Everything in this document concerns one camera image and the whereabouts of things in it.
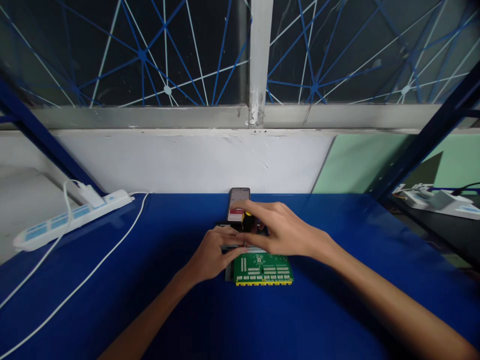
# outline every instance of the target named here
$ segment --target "smartphone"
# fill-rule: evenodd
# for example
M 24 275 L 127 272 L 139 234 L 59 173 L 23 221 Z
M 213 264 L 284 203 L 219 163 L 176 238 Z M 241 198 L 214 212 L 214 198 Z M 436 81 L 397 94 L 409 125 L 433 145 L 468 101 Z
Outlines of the smartphone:
M 226 213 L 226 220 L 228 222 L 241 222 L 242 209 L 230 210 L 230 206 L 238 200 L 250 200 L 250 188 L 249 187 L 232 187 L 230 189 L 230 200 L 228 201 L 228 210 Z

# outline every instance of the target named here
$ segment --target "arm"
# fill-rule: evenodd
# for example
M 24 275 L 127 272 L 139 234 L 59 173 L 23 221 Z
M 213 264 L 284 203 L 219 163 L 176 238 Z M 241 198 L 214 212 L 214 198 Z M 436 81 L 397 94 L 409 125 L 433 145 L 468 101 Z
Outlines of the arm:
M 160 295 L 110 344 L 98 360 L 141 359 L 165 320 L 190 289 L 204 280 L 213 279 L 231 261 L 246 252 L 244 247 L 238 247 L 222 254 L 221 245 L 244 243 L 236 239 L 237 234 L 231 227 L 209 230 L 187 265 L 176 273 Z
M 268 226 L 270 236 L 242 233 L 240 239 L 271 254 L 303 255 L 333 268 L 404 345 L 424 359 L 480 359 L 477 350 L 454 329 L 375 271 L 343 250 L 326 232 L 303 222 L 282 203 L 238 201 Z

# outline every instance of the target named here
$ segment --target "blue tabletop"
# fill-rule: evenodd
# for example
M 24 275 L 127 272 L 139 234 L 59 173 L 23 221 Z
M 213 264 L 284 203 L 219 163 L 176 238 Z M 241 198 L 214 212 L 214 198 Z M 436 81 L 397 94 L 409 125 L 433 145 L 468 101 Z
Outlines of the blue tabletop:
M 0 310 L 0 355 L 38 327 L 122 238 L 136 200 L 59 243 Z M 480 349 L 476 285 L 367 195 L 252 194 L 281 201 Z M 152 194 L 137 225 L 50 322 L 7 359 L 95 359 L 223 221 L 227 194 Z M 0 300 L 50 245 L 0 266 Z M 146 359 L 390 359 L 405 350 L 327 266 L 292 256 L 291 286 L 197 285 L 168 318 Z

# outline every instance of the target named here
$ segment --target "black cable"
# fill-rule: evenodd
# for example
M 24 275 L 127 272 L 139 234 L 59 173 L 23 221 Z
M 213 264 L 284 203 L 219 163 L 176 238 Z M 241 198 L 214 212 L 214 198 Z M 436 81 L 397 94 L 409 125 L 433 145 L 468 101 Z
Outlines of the black cable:
M 458 196 L 460 195 L 466 188 L 471 187 L 472 185 L 478 185 L 480 182 L 474 182 L 473 184 L 470 185 L 465 185 L 464 187 L 458 188 L 457 190 L 454 190 L 451 195 L 452 196 Z

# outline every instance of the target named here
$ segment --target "hand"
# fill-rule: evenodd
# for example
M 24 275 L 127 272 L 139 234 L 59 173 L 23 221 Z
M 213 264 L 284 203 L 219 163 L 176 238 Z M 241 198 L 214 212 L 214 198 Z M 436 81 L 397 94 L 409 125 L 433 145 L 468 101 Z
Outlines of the hand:
M 243 209 L 268 227 L 270 236 L 243 232 L 237 236 L 270 254 L 303 255 L 329 265 L 342 248 L 325 232 L 301 220 L 281 202 L 235 202 L 230 209 Z
M 204 280 L 213 279 L 239 255 L 247 252 L 245 247 L 237 247 L 222 254 L 222 245 L 242 245 L 237 238 L 239 232 L 230 226 L 215 226 L 208 230 L 190 261 L 181 270 L 192 286 Z

